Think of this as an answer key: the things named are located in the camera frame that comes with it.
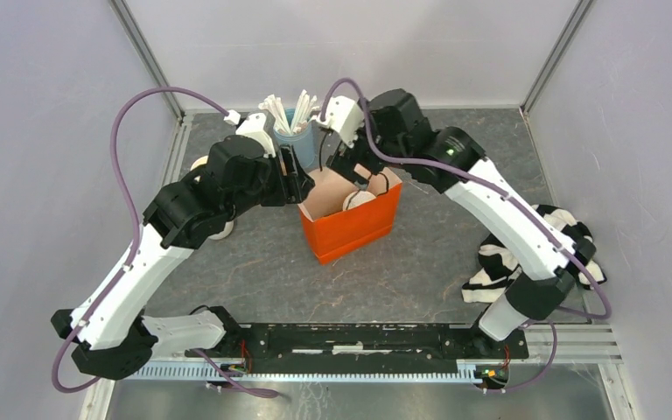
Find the white plastic cup lid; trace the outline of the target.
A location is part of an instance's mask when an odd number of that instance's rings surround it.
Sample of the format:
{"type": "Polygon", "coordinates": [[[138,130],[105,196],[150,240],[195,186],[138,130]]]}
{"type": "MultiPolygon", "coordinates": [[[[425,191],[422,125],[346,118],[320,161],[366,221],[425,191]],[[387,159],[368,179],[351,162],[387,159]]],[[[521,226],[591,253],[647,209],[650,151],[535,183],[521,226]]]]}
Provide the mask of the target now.
{"type": "Polygon", "coordinates": [[[358,190],[355,192],[349,193],[342,204],[342,210],[348,211],[356,207],[362,206],[369,201],[375,200],[376,196],[369,191],[358,190]]]}

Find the orange paper bag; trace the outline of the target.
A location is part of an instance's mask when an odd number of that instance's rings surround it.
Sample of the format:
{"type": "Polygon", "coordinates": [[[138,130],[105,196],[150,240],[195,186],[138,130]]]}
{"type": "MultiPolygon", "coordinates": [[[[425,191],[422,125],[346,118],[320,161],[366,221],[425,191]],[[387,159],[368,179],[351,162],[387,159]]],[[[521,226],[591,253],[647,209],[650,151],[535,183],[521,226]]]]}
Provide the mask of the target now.
{"type": "Polygon", "coordinates": [[[392,230],[403,182],[386,168],[373,175],[367,187],[357,187],[326,167],[323,136],[318,142],[316,167],[309,175],[315,187],[298,211],[305,239],[318,262],[330,263],[389,234],[392,230]],[[369,191],[376,199],[343,211],[345,197],[369,191]]]}

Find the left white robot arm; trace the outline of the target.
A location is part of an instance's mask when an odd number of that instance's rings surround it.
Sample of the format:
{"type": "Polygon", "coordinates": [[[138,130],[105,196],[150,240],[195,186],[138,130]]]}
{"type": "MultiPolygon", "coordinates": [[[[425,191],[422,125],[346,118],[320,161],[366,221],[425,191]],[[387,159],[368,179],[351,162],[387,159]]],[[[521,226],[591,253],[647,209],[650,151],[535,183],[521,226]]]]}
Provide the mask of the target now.
{"type": "Polygon", "coordinates": [[[113,274],[75,309],[52,316],[59,336],[73,345],[78,370],[110,380],[133,375],[148,361],[193,349],[233,354],[235,322],[204,310],[157,318],[144,308],[163,281],[211,236],[253,207],[283,207],[305,200],[313,179],[289,145],[267,151],[249,136],[215,143],[206,162],[163,186],[143,211],[138,239],[113,274]]]}

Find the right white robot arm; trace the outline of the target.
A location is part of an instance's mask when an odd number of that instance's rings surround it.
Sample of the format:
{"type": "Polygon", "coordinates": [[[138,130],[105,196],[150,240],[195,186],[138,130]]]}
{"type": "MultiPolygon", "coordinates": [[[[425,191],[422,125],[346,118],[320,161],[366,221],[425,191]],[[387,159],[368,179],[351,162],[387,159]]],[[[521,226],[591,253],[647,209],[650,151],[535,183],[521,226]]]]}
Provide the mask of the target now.
{"type": "Polygon", "coordinates": [[[377,174],[399,167],[469,211],[521,265],[520,275],[479,316],[472,350],[496,355],[528,320],[544,320],[569,295],[596,247],[553,227],[509,186],[482,147],[465,131],[434,129],[416,97],[398,88],[371,101],[328,98],[313,122],[340,138],[328,167],[364,186],[361,166],[377,174]]]}

